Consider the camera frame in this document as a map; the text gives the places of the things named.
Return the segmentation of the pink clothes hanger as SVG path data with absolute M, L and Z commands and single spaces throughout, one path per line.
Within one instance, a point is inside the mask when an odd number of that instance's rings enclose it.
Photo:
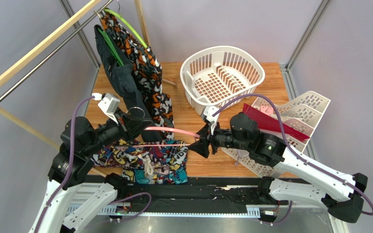
M 144 107 L 131 107 L 128 109 L 128 115 L 141 119 L 150 119 L 152 121 L 150 125 L 151 130 L 144 129 L 144 131 L 140 135 L 145 143 L 152 143 L 158 141 L 160 142 L 164 139 L 172 140 L 174 139 L 175 133 L 189 135 L 192 136 L 195 140 L 197 139 L 196 133 L 179 130 L 171 127 L 156 126 L 151 115 Z

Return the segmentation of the colourful comic print shorts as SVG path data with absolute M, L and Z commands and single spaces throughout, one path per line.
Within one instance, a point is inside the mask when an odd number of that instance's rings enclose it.
M 121 168 L 121 177 L 137 184 L 183 184 L 188 147 L 182 140 L 157 142 L 119 140 L 93 155 L 94 166 Z

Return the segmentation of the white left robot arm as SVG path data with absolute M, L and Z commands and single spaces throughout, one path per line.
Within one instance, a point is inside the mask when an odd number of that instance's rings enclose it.
M 83 116 L 73 117 L 61 134 L 63 141 L 48 173 L 47 189 L 32 233 L 79 233 L 116 198 L 127 194 L 128 181 L 111 173 L 78 209 L 68 213 L 71 202 L 93 168 L 92 157 L 106 146 L 123 139 L 133 142 L 151 125 L 147 118 L 134 117 L 120 109 L 94 129 Z

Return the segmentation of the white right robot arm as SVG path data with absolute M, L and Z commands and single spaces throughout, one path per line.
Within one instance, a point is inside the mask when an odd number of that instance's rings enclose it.
M 367 176 L 346 174 L 303 155 L 286 141 L 261 132 L 256 121 L 243 112 L 230 119 L 230 128 L 206 121 L 197 133 L 198 141 L 188 146 L 204 158 L 218 148 L 244 150 L 258 164 L 278 168 L 306 181 L 289 183 L 278 178 L 263 177 L 258 185 L 260 197 L 277 201 L 288 200 L 321 207 L 345 222 L 356 223 L 363 213 Z

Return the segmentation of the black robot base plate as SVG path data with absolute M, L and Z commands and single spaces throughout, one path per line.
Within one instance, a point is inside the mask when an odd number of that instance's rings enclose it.
M 140 211 L 152 206 L 152 211 L 202 211 L 238 213 L 246 205 L 275 210 L 289 202 L 261 197 L 257 193 L 260 178 L 190 177 L 183 184 L 129 183 L 118 193 L 118 199 L 140 193 L 130 200 L 130 209 Z

